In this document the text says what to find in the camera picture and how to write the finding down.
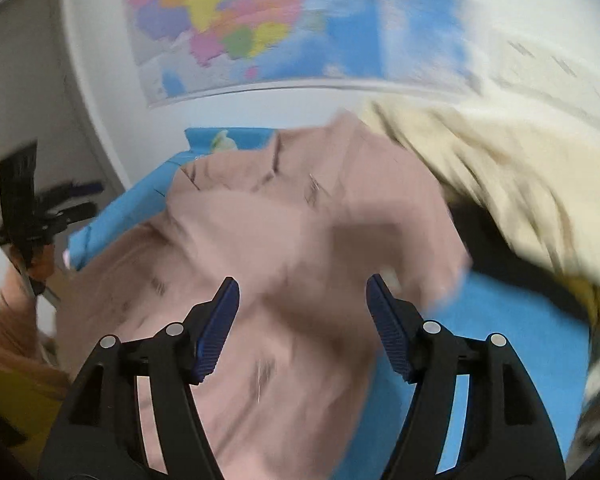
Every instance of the blue cloth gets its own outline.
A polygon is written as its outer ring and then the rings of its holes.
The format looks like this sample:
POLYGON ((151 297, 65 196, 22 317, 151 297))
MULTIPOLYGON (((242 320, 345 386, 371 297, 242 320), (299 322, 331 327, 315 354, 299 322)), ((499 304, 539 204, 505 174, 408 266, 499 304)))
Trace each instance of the blue cloth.
MULTIPOLYGON (((453 301, 432 314, 456 335, 484 340, 503 333, 534 382, 554 425, 562 455, 573 439, 589 364, 589 333, 544 297, 470 273, 453 301)), ((439 472, 456 464, 468 377, 459 376, 439 472)), ((378 358, 358 430, 332 480, 379 479, 406 418, 414 386, 378 358)))
POLYGON ((263 148, 273 134, 270 128, 188 128, 188 152, 172 156, 111 202, 90 224, 69 236, 71 266, 80 270, 122 233, 163 211, 176 170, 210 154, 214 140, 225 131, 239 150, 263 148))

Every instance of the world map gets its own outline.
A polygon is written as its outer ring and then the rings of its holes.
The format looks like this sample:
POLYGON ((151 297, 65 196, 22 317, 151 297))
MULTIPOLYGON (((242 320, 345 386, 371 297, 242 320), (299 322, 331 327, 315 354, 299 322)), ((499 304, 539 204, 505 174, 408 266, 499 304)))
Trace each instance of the world map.
POLYGON ((467 84, 462 0, 125 0, 150 104, 325 80, 467 84))

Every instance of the beige cloth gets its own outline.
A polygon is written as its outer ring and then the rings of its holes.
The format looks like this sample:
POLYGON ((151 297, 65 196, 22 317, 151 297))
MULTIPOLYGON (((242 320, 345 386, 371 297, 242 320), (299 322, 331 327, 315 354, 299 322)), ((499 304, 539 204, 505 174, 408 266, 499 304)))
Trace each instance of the beige cloth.
MULTIPOLYGON (((435 178, 343 114, 177 171, 166 211, 77 274, 58 311, 60 359, 75 374, 104 334, 152 336, 233 276, 238 315, 215 372, 192 389, 216 460, 228 480, 325 479, 380 348, 366 279, 391 268, 400 295, 427 306, 467 265, 435 178)), ((164 470, 141 386, 148 457, 164 470)))
POLYGON ((486 207, 519 256, 600 285, 600 149, 401 98, 369 102, 360 117, 486 207))

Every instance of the yellow cloth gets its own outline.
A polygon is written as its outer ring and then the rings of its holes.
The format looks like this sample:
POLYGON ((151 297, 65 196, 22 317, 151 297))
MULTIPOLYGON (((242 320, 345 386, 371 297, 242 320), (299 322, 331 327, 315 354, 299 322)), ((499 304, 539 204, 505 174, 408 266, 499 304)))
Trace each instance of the yellow cloth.
POLYGON ((600 284, 600 149, 528 123, 369 102, 360 117, 486 207, 513 251, 600 284))
POLYGON ((27 439, 10 451, 34 476, 61 403, 56 388, 0 370, 0 416, 27 439))
POLYGON ((600 325, 600 287, 583 276, 557 274, 555 279, 566 286, 571 294, 587 309, 593 328, 600 325))

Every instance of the fabric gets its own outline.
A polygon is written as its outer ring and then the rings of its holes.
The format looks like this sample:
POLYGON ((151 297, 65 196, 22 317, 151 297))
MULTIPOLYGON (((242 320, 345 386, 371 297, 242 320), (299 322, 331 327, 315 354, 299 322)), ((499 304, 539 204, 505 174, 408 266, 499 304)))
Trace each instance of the fabric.
POLYGON ((36 300, 29 298, 15 268, 9 267, 0 290, 0 370, 17 372, 62 396, 66 374, 42 361, 36 326, 36 300))
POLYGON ((361 118, 485 206, 513 250, 600 285, 600 150, 528 123, 370 102, 361 118))
POLYGON ((594 453, 600 453, 600 396, 593 399, 582 413, 564 464, 567 478, 570 478, 594 453))
POLYGON ((507 245, 489 212, 469 199, 450 204, 454 226, 469 251, 472 270, 547 298, 568 316, 588 322, 585 306, 548 270, 517 256, 507 245))
MULTIPOLYGON (((563 456, 580 416, 589 364, 589 331, 544 296, 471 272, 459 294, 430 316, 456 335, 484 340, 494 332, 509 339, 547 410, 563 456)), ((402 429, 414 385, 394 373, 382 354, 355 437, 333 480, 381 477, 402 429)), ((458 459, 466 415, 468 378, 458 376, 449 430, 438 471, 458 459)))
POLYGON ((42 360, 36 300, 9 267, 0 290, 0 416, 26 438, 10 451, 32 474, 68 385, 64 372, 42 360))
MULTIPOLYGON (((366 279, 391 268, 400 296, 425 308, 467 265, 424 165, 343 114, 177 171, 166 211, 77 274, 58 312, 59 358, 75 374, 102 334, 152 336, 233 276, 237 318, 215 372, 193 389, 216 460, 229 480, 328 478, 380 349, 366 279)), ((143 384, 139 395, 161 468, 143 384)))
POLYGON ((558 274, 555 279, 566 286, 587 310, 593 328, 600 326, 600 287, 584 276, 558 274))
POLYGON ((189 151, 172 156, 69 236, 67 267, 80 270, 122 233, 164 211, 167 191, 181 165, 216 151, 261 149, 272 134, 269 128, 188 128, 189 151))

